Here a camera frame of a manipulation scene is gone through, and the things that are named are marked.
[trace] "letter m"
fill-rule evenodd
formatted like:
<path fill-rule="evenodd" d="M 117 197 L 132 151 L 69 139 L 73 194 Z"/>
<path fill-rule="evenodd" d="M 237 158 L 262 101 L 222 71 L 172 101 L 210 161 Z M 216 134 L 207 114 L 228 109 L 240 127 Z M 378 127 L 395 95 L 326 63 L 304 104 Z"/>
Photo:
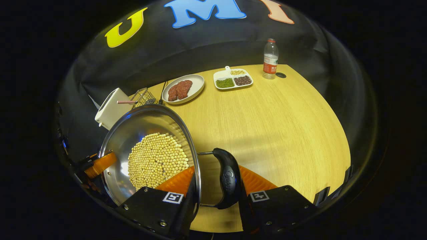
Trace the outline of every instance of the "letter m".
<path fill-rule="evenodd" d="M 190 18 L 188 11 L 194 13 L 203 20 L 208 20 L 211 17 L 214 7 L 218 9 L 216 18 L 245 18 L 246 14 L 241 12 L 234 0 L 175 0 L 166 3 L 164 7 L 171 7 L 175 15 L 176 22 L 172 25 L 173 28 L 180 28 L 196 22 L 195 18 Z"/>

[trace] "pan handle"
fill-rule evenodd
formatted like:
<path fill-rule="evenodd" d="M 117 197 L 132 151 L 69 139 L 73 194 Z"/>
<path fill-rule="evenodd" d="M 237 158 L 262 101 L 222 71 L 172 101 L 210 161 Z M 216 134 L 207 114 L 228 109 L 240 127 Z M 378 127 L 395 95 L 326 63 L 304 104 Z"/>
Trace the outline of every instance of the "pan handle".
<path fill-rule="evenodd" d="M 199 155 L 213 154 L 221 165 L 219 183 L 221 184 L 222 199 L 216 205 L 210 205 L 218 209 L 226 209 L 239 201 L 242 191 L 242 179 L 239 165 L 234 156 L 221 148 L 215 148 L 212 152 L 201 152 Z"/>

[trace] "white plate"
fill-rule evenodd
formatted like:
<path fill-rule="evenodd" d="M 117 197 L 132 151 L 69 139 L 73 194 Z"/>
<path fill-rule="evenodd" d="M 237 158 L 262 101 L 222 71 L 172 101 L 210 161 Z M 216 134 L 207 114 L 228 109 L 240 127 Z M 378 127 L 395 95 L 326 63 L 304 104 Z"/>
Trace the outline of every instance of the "white plate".
<path fill-rule="evenodd" d="M 193 82 L 193 85 L 191 85 L 188 93 L 187 93 L 187 97 L 184 99 L 177 99 L 175 101 L 168 101 L 169 99 L 169 89 L 171 87 L 173 87 L 174 85 L 178 84 L 180 81 L 184 81 L 184 80 L 190 80 Z M 203 87 L 205 86 L 205 79 L 197 74 L 190 74 L 190 75 L 185 75 L 182 77 L 179 77 L 175 80 L 173 80 L 171 83 L 169 83 L 163 90 L 163 93 L 161 94 L 161 98 L 163 99 L 163 101 L 170 103 L 170 104 L 181 104 L 181 103 L 185 103 L 188 102 L 190 100 L 192 100 L 193 98 L 195 98 L 202 90 Z"/>
<path fill-rule="evenodd" d="M 245 72 L 245 74 L 239 74 L 239 75 L 232 75 L 232 74 L 231 74 L 231 71 L 239 71 L 239 70 L 240 70 L 240 71 Z M 236 78 L 236 77 L 242 77 L 242 76 L 248 76 L 248 77 L 250 78 L 250 80 L 251 80 L 251 83 L 246 84 L 246 85 L 242 85 L 242 86 L 238 86 L 238 85 L 236 84 L 236 82 L 234 81 L 234 78 Z M 225 80 L 225 79 L 227 79 L 227 78 L 231 78 L 231 79 L 233 80 L 233 83 L 234 83 L 234 86 L 233 86 L 233 87 L 229 87 L 229 88 L 219 88 L 219 87 L 216 85 L 216 81 L 217 81 L 217 80 L 222 81 L 222 80 Z M 241 88 L 241 87 L 247 87 L 247 86 L 250 86 L 250 85 L 252 85 L 252 83 L 254 83 L 254 80 L 252 79 L 251 75 L 249 75 L 249 73 L 248 73 L 246 70 L 244 70 L 244 69 L 242 69 L 242 68 L 230 69 L 230 67 L 229 67 L 229 66 L 226 66 L 226 67 L 225 67 L 225 70 L 223 70 L 223 71 L 219 71 L 219 72 L 216 72 L 216 73 L 214 73 L 214 74 L 213 74 L 213 83 L 215 84 L 215 87 L 216 87 L 216 88 L 218 88 L 219 90 L 225 90 L 225 89 L 231 89 L 231 88 Z"/>

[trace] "water bottle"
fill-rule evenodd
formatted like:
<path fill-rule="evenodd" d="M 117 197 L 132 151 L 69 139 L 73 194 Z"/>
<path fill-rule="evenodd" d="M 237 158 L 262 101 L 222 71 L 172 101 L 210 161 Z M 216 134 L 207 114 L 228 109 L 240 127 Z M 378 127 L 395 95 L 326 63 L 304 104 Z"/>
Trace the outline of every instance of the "water bottle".
<path fill-rule="evenodd" d="M 273 38 L 269 38 L 264 47 L 264 78 L 274 79 L 276 77 L 278 59 L 279 50 L 277 49 L 276 41 Z"/>

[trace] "table surface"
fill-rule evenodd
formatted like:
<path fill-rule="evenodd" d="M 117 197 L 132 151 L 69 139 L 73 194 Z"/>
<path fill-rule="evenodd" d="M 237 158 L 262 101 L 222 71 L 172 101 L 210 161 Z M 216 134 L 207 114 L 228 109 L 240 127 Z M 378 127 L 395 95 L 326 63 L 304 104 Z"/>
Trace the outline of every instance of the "table surface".
<path fill-rule="evenodd" d="M 215 147 L 229 151 L 242 165 L 278 187 L 291 185 L 313 202 L 330 186 L 334 192 L 350 167 L 350 149 L 344 130 L 321 94 L 290 66 L 279 64 L 286 78 L 265 79 L 262 64 L 245 69 L 254 82 L 249 87 L 219 90 L 214 69 L 201 73 L 205 87 L 193 100 L 165 105 L 184 121 L 197 152 Z M 149 91 L 160 99 L 163 83 Z M 202 203 L 221 200 L 219 163 L 213 155 L 199 156 Z M 200 207 L 192 230 L 242 231 L 239 206 L 218 210 Z"/>

